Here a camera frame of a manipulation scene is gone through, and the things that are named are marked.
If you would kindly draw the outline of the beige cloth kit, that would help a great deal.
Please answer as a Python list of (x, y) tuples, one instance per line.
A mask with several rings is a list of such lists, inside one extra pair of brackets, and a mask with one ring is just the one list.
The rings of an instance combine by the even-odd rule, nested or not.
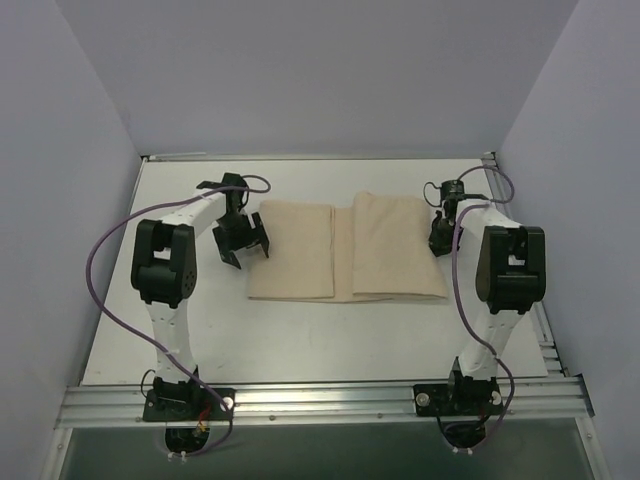
[(431, 210), (413, 196), (355, 195), (347, 208), (265, 200), (271, 240), (253, 261), (252, 300), (358, 303), (445, 299), (448, 287), (428, 245)]

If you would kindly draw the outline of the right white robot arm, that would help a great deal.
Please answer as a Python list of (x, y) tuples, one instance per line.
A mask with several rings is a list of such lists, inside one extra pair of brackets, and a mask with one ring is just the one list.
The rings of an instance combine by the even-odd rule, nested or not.
[[(495, 208), (496, 201), (465, 191), (460, 179), (437, 188), (429, 247), (437, 256), (452, 256), (452, 285), (456, 308), (470, 340), (456, 357), (444, 400), (464, 413), (480, 398), (493, 401), (502, 354), (520, 320), (546, 292), (546, 241), (540, 227), (523, 226)], [(458, 251), (462, 234), (480, 240), (475, 274), (477, 298), (484, 304), (471, 322), (464, 312), (458, 283)]]

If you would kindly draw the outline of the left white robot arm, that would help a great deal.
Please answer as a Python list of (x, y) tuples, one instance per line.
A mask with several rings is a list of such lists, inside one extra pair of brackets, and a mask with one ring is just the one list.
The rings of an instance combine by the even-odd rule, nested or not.
[(270, 241), (260, 214), (247, 214), (247, 178), (227, 172), (219, 182), (197, 185), (195, 200), (159, 220), (144, 219), (136, 228), (131, 284), (150, 316), (159, 343), (153, 392), (179, 419), (194, 417), (202, 405), (198, 366), (190, 348), (188, 299), (198, 273), (196, 240), (210, 229), (223, 263), (241, 267), (236, 252)]

